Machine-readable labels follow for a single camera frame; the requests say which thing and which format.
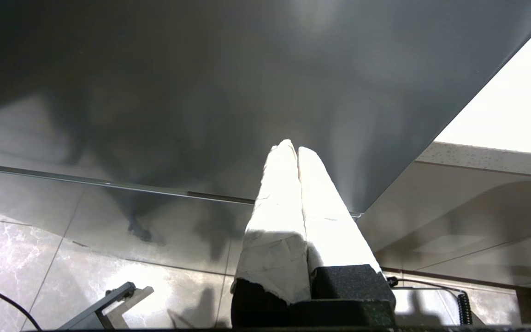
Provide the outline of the left gripper tape-wrapped left finger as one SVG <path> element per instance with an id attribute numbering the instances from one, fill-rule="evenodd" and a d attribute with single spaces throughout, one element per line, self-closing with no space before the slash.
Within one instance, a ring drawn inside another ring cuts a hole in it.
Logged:
<path id="1" fill-rule="evenodd" d="M 232 326 L 288 326 L 293 305 L 311 299 L 297 154 L 285 139 L 263 166 L 231 287 Z"/>

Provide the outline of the left gripper tape-wrapped right finger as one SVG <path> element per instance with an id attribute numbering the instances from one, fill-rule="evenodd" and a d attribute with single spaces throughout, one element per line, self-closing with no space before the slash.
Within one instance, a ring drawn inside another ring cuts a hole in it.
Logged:
<path id="1" fill-rule="evenodd" d="M 394 293 L 321 158 L 299 147 L 298 170 L 312 297 L 394 307 Z"/>

